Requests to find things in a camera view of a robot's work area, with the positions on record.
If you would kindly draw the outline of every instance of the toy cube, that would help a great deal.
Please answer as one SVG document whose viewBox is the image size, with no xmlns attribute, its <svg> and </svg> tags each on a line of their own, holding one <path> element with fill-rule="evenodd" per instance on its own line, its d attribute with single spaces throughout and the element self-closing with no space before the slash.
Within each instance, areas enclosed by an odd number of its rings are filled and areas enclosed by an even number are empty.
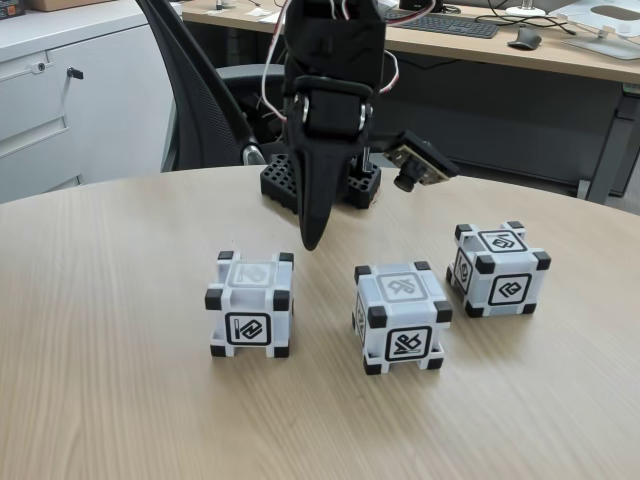
<svg viewBox="0 0 640 480">
<path fill-rule="evenodd" d="M 288 357 L 292 277 L 292 253 L 249 262 L 240 252 L 220 252 L 218 283 L 209 285 L 204 300 L 215 322 L 211 355 L 233 357 L 236 347 L 265 347 L 267 357 Z"/>
<path fill-rule="evenodd" d="M 387 373 L 397 362 L 421 370 L 442 366 L 440 332 L 452 310 L 427 262 L 356 267 L 353 329 L 362 341 L 367 375 Z"/>
<path fill-rule="evenodd" d="M 551 257 L 524 241 L 520 222 L 499 230 L 458 225 L 458 253 L 447 268 L 447 281 L 460 289 L 470 317 L 533 313 Z"/>
</svg>

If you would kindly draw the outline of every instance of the white cabinet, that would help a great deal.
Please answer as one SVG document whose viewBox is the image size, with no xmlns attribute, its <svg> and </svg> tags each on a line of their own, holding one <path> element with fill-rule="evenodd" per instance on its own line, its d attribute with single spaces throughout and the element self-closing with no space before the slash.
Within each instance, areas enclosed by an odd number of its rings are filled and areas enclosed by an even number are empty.
<svg viewBox="0 0 640 480">
<path fill-rule="evenodd" d="M 84 79 L 69 78 L 69 67 Z M 77 177 L 159 173 L 172 104 L 162 56 L 134 0 L 3 21 L 0 203 L 71 187 Z"/>
<path fill-rule="evenodd" d="M 76 177 L 56 65 L 45 52 L 0 63 L 0 203 Z"/>
<path fill-rule="evenodd" d="M 148 25 L 47 52 L 84 183 L 159 173 L 173 96 Z M 69 67 L 83 80 L 69 78 Z"/>
</svg>

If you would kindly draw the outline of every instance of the keyboard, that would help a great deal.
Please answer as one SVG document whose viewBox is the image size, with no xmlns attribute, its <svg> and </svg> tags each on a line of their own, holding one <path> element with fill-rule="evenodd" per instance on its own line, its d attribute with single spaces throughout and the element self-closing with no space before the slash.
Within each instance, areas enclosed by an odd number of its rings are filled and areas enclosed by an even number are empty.
<svg viewBox="0 0 640 480">
<path fill-rule="evenodd" d="M 409 15 L 408 13 L 387 12 L 385 17 L 394 20 Z M 423 32 L 446 33 L 448 35 L 463 35 L 474 38 L 492 38 L 498 27 L 487 23 L 476 23 L 473 20 L 458 20 L 442 15 L 425 15 L 424 17 L 412 20 L 403 25 L 390 25 L 399 28 L 409 28 L 411 30 L 422 30 Z"/>
</svg>

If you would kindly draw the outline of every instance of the computer mouse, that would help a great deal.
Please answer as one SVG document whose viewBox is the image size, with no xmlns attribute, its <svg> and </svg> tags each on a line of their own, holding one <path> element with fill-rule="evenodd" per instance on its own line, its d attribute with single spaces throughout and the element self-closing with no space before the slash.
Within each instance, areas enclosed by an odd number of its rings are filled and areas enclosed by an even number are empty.
<svg viewBox="0 0 640 480">
<path fill-rule="evenodd" d="M 518 50 L 535 50 L 540 45 L 542 38 L 536 33 L 533 28 L 525 27 L 522 25 L 518 29 L 518 38 L 513 42 L 507 43 L 512 48 Z"/>
</svg>

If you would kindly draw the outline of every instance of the chair armrest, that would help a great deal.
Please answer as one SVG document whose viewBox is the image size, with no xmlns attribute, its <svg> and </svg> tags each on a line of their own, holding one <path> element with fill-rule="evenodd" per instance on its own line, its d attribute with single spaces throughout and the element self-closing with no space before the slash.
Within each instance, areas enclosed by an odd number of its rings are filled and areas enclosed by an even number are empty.
<svg viewBox="0 0 640 480">
<path fill-rule="evenodd" d="M 216 68 L 216 72 L 230 90 L 244 88 L 258 88 L 262 81 L 264 64 L 238 65 L 235 67 Z M 267 85 L 284 81 L 284 66 L 269 65 L 267 70 Z"/>
</svg>

